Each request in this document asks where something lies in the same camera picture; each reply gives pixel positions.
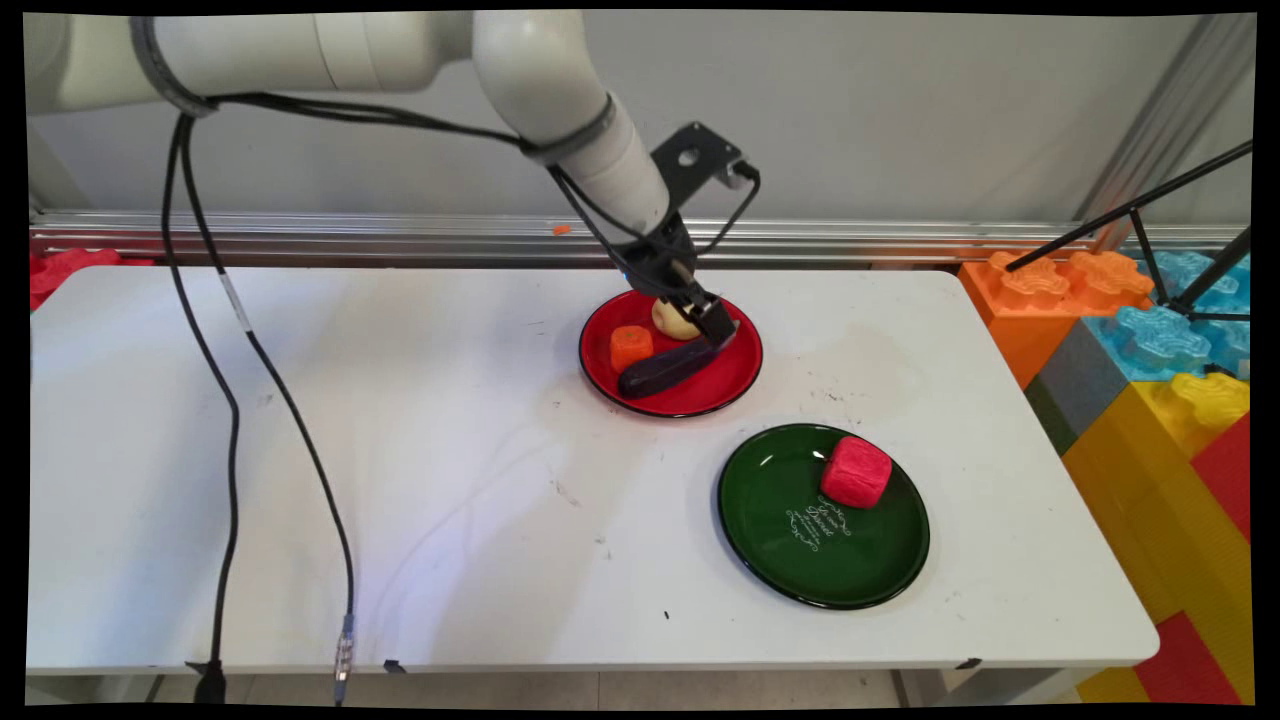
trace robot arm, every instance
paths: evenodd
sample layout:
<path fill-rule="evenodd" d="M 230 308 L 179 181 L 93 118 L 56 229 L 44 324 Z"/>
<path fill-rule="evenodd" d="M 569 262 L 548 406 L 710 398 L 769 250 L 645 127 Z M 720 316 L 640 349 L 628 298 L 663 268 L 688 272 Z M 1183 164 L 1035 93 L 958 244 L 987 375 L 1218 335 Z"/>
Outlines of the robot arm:
<path fill-rule="evenodd" d="M 128 18 L 24 14 L 23 29 L 31 111 L 164 100 L 137 60 Z M 155 19 L 155 38 L 174 77 L 204 97 L 413 91 L 471 58 L 502 119 L 538 145 L 586 127 L 609 100 L 577 10 L 165 17 Z M 613 102 L 609 127 L 559 165 L 613 218 L 648 233 L 667 213 L 667 187 Z"/>
<path fill-rule="evenodd" d="M 646 152 L 626 109 L 591 65 L 579 10 L 163 17 L 151 27 L 151 54 L 197 99 L 282 90 L 413 91 L 429 86 L 443 65 L 471 58 L 502 119 L 525 140 L 553 149 L 548 164 L 558 165 L 595 209 L 644 236 L 609 240 L 628 283 L 668 299 L 713 346 L 732 337 L 718 299 L 692 278 L 692 243 L 675 210 L 710 177 L 728 182 L 742 155 L 698 123 Z M 31 113 L 166 97 L 156 63 L 138 59 L 129 18 L 26 13 L 23 36 Z M 655 158 L 666 159 L 662 168 Z"/>

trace cable connector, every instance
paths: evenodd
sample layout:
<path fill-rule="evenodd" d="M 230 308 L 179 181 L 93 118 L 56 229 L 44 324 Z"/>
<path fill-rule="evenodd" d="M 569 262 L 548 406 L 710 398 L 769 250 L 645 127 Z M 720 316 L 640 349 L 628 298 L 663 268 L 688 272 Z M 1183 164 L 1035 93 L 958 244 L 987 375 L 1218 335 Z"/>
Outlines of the cable connector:
<path fill-rule="evenodd" d="M 351 652 L 356 646 L 356 616 L 342 619 L 342 634 L 338 635 L 338 652 L 333 659 L 333 703 L 342 707 L 347 700 L 347 678 L 351 676 Z"/>

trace gray wall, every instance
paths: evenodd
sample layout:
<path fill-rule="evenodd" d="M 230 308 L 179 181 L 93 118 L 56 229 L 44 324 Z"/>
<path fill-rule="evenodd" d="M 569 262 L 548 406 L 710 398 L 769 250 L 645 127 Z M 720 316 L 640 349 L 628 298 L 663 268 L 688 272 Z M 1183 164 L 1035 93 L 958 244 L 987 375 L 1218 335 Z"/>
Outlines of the gray wall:
<path fill-rule="evenodd" d="M 751 215 L 824 219 L 1069 219 L 1193 23 L 586 12 L 596 68 L 650 146 L 700 119 L 762 169 Z M 420 94 L 361 97 L 502 127 L 466 63 Z M 173 119 L 159 104 L 32 118 L 32 191 L 50 208 L 159 208 Z M 195 164 L 210 210 L 568 213 L 504 146 L 247 108 L 198 123 Z M 733 202 L 716 187 L 686 215 Z"/>
<path fill-rule="evenodd" d="M 1253 137 L 1253 79 L 1249 69 L 1174 172 L 1184 173 Z M 1252 211 L 1253 156 L 1244 156 L 1213 174 L 1153 202 L 1144 217 L 1152 223 L 1248 222 Z"/>

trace orange carrot piece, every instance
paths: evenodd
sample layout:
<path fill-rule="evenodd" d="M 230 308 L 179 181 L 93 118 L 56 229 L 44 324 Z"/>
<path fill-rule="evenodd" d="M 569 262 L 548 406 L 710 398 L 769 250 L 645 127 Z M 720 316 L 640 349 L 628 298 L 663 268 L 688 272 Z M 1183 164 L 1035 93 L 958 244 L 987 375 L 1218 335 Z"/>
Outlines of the orange carrot piece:
<path fill-rule="evenodd" d="M 653 336 L 640 325 L 622 325 L 609 336 L 609 364 L 621 373 L 632 363 L 653 356 Z"/>

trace plate rim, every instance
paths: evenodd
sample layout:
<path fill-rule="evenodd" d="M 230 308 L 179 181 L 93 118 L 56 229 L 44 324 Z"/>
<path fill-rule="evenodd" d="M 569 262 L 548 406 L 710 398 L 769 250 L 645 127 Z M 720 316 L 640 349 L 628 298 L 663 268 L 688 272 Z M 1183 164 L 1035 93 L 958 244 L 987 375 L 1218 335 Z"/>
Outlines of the plate rim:
<path fill-rule="evenodd" d="M 916 564 L 915 569 L 910 573 L 910 575 L 906 578 L 906 580 L 902 583 L 902 585 L 900 588 L 897 588 L 896 591 L 893 591 L 891 594 L 888 594 L 888 596 L 886 596 L 883 598 L 876 600 L 874 602 L 826 602 L 826 601 L 820 601 L 820 600 L 814 600 L 812 597 L 805 597 L 801 593 L 797 593 L 795 591 L 791 591 L 791 589 L 787 589 L 787 588 L 783 588 L 783 587 L 778 585 L 777 583 L 774 583 L 773 580 L 771 580 L 768 577 L 765 577 L 764 573 L 762 573 L 758 568 L 755 568 L 755 565 L 751 565 L 751 561 L 748 560 L 746 555 L 742 553 L 742 550 L 733 541 L 733 536 L 728 530 L 728 523 L 724 519 L 724 475 L 728 471 L 728 466 L 733 462 L 733 459 L 737 457 L 737 454 L 741 452 L 741 450 L 744 447 L 746 447 L 748 443 L 750 443 L 751 441 L 756 439 L 758 437 L 760 437 L 763 434 L 772 433 L 772 432 L 776 432 L 776 430 L 787 429 L 787 428 L 822 428 L 822 429 L 827 429 L 827 430 L 835 430 L 837 433 L 842 433 L 845 437 L 856 437 L 859 439 L 863 439 L 863 441 L 870 443 L 877 450 L 881 450 L 879 446 L 877 446 L 872 441 L 869 441 L 869 439 L 867 439 L 867 438 L 864 438 L 864 437 L 861 437 L 859 434 L 855 434 L 855 433 L 851 433 L 849 430 L 837 428 L 835 425 L 824 425 L 822 423 L 786 423 L 786 424 L 782 424 L 782 425 L 773 425 L 772 428 L 764 428 L 763 430 L 760 430 L 760 432 L 753 434 L 751 437 L 744 439 L 742 442 L 740 442 L 737 445 L 737 447 L 733 448 L 733 452 L 730 454 L 728 459 L 724 460 L 724 465 L 721 468 L 719 477 L 716 480 L 716 512 L 719 516 L 721 532 L 724 533 L 724 539 L 728 541 L 728 546 L 731 548 L 733 548 L 733 555 L 737 556 L 739 561 L 742 565 L 745 565 L 746 569 L 750 570 L 751 574 L 755 575 L 756 579 L 759 579 L 760 582 L 763 582 L 765 585 L 768 585 L 769 588 L 772 588 L 774 592 L 777 592 L 777 593 L 780 593 L 780 594 L 782 594 L 785 597 L 788 597 L 791 600 L 795 600 L 797 602 L 803 602 L 803 603 L 813 606 L 813 607 L 820 607 L 823 610 L 865 610 L 868 607 L 876 607 L 877 605 L 884 605 L 886 602 L 888 602 L 888 601 L 893 600 L 895 597 L 897 597 L 897 596 L 902 594 L 904 592 L 906 592 L 906 588 L 911 587 L 915 583 L 915 579 L 920 577 L 920 573 L 924 570 L 925 562 L 928 562 L 928 560 L 929 560 L 929 551 L 933 548 L 933 530 L 932 530 L 932 527 L 929 525 L 929 509 L 924 503 L 924 496 L 920 495 L 920 488 L 915 487 L 915 482 L 911 480 L 911 477 L 906 474 L 906 470 L 904 470 L 902 466 L 897 464 L 897 460 L 893 460 L 892 456 L 890 456 L 890 461 L 893 462 L 893 468 L 902 471 L 902 477 L 906 478 L 908 484 L 911 486 L 911 492 L 914 492 L 915 497 L 920 501 L 920 511 L 924 514 L 924 552 L 922 553 L 920 560 Z"/>
<path fill-rule="evenodd" d="M 759 352 L 760 352 L 760 364 L 755 366 L 755 374 L 751 375 L 751 382 L 746 383 L 746 387 L 742 388 L 742 392 L 735 395 L 733 397 L 730 397 L 728 400 L 726 400 L 724 402 L 722 402 L 722 404 L 719 404 L 719 405 L 717 405 L 714 407 L 708 407 L 707 410 L 699 410 L 698 413 L 654 413 L 653 410 L 643 410 L 640 407 L 635 407 L 632 405 L 627 405 L 622 400 L 618 400 L 617 397 L 613 397 L 611 393 L 605 392 L 605 389 L 603 387 L 600 387 L 600 383 L 595 382 L 595 378 L 593 378 L 591 373 L 588 372 L 588 369 L 586 369 L 586 356 L 582 354 L 582 341 L 586 338 L 586 328 L 588 328 L 588 325 L 591 324 L 591 319 L 595 318 L 595 315 L 600 310 L 603 310 L 605 305 L 608 305 L 609 302 L 613 302 L 614 300 L 622 297 L 623 295 L 631 295 L 632 292 L 636 292 L 636 293 L 640 293 L 644 297 L 648 297 L 646 295 L 644 295 L 639 290 L 627 290 L 627 291 L 620 292 L 620 293 L 614 295 L 613 297 L 611 297 L 611 299 L 605 300 L 604 302 L 602 302 L 599 306 L 596 306 L 596 309 L 593 310 L 591 314 L 586 316 L 586 322 L 582 323 L 582 329 L 577 332 L 577 366 L 579 366 L 579 369 L 582 370 L 582 374 L 586 375 L 586 379 L 588 379 L 588 382 L 591 383 L 591 387 L 594 387 L 596 389 L 596 392 L 599 392 L 600 395 L 603 395 L 605 400 L 608 400 L 609 402 L 612 402 L 612 404 L 614 404 L 614 405 L 617 405 L 620 407 L 626 407 L 627 410 L 630 410 L 632 413 L 637 413 L 640 415 L 648 415 L 650 418 L 677 418 L 677 419 L 678 418 L 698 418 L 700 415 L 709 415 L 709 414 L 712 414 L 712 413 L 714 413 L 717 410 L 723 410 L 724 407 L 728 407 L 730 405 L 737 402 L 739 398 L 741 398 L 744 395 L 746 395 L 746 391 L 751 389 L 755 386 L 755 380 L 760 379 L 760 372 L 764 369 L 764 341 L 760 340 L 760 331 L 759 331 L 759 328 L 755 328 L 755 322 L 751 320 L 751 327 L 755 328 L 755 346 L 756 346 L 756 348 L 759 348 Z"/>

